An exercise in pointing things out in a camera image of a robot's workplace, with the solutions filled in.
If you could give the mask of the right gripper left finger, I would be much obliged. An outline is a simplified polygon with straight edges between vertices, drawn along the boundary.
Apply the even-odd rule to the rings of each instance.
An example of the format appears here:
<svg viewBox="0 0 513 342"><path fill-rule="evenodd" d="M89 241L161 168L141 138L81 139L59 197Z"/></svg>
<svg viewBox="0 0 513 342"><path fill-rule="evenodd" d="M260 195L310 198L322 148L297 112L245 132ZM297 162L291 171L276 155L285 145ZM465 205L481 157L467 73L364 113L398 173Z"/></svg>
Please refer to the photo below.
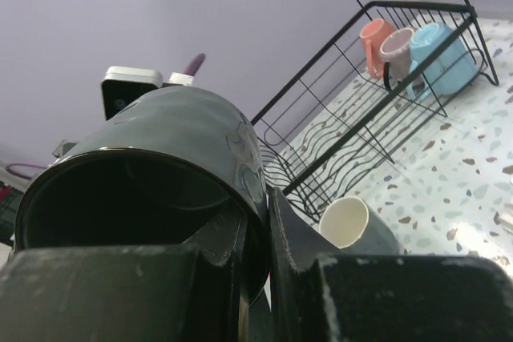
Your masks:
<svg viewBox="0 0 513 342"><path fill-rule="evenodd" d="M1 338L245 340L247 230L216 217L181 245L20 252L1 272Z"/></svg>

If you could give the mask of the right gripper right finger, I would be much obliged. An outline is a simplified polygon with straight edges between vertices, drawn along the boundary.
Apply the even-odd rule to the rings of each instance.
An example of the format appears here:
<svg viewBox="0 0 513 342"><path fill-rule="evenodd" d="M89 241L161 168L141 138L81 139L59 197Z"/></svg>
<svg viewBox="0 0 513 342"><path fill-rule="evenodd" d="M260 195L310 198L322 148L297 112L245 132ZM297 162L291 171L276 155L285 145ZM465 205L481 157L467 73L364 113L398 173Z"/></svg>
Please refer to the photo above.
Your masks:
<svg viewBox="0 0 513 342"><path fill-rule="evenodd" d="M276 341L509 341L512 282L475 256L348 255L269 191Z"/></svg>

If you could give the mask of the dark green glossy mug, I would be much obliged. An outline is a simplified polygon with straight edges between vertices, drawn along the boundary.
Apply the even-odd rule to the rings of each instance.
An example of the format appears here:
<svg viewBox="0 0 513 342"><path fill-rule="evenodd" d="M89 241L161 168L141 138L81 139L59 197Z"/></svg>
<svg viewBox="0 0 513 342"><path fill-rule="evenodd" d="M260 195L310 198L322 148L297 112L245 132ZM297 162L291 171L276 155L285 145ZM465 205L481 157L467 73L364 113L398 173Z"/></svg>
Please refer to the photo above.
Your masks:
<svg viewBox="0 0 513 342"><path fill-rule="evenodd" d="M181 243L225 208L249 221L248 293L269 271L268 198L257 134L222 96L151 91L79 141L29 185L17 250Z"/></svg>

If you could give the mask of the purple mug black handle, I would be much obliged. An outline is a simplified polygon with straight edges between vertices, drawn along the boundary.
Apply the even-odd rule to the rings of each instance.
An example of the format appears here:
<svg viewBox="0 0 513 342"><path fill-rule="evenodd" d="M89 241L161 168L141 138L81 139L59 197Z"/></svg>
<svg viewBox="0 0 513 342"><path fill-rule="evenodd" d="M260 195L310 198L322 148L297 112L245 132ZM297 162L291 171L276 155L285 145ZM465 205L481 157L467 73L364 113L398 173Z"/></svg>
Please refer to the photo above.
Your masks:
<svg viewBox="0 0 513 342"><path fill-rule="evenodd" d="M390 34L380 46L383 81L388 91L392 91L390 77L400 83L410 73L410 39L414 33L413 27L401 28Z"/></svg>

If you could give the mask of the light blue faceted mug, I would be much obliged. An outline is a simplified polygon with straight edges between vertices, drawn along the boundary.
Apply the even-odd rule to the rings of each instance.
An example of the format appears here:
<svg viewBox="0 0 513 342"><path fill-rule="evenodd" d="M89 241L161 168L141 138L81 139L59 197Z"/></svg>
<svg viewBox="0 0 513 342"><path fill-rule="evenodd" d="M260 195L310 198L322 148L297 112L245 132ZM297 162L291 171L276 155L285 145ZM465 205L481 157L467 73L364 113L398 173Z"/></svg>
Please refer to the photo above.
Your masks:
<svg viewBox="0 0 513 342"><path fill-rule="evenodd" d="M418 29L410 39L410 73L454 31L443 22L432 22ZM406 88L412 100L423 101L431 94L452 95L460 91L478 74L478 68L470 51L460 38L456 38L423 72L424 81L421 91L415 91L412 85Z"/></svg>

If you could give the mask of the salmon pink mug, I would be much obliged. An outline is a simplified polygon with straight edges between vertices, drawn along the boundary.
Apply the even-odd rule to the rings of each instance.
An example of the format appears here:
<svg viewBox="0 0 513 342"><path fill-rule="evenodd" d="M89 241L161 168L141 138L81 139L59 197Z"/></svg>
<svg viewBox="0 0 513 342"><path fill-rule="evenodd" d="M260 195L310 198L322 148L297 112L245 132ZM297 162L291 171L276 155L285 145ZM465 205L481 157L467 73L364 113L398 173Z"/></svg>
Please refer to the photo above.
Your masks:
<svg viewBox="0 0 513 342"><path fill-rule="evenodd" d="M383 18L376 18L362 27L359 38L366 55L366 65L370 77L380 79L383 76L383 61L380 57L382 43L396 29Z"/></svg>

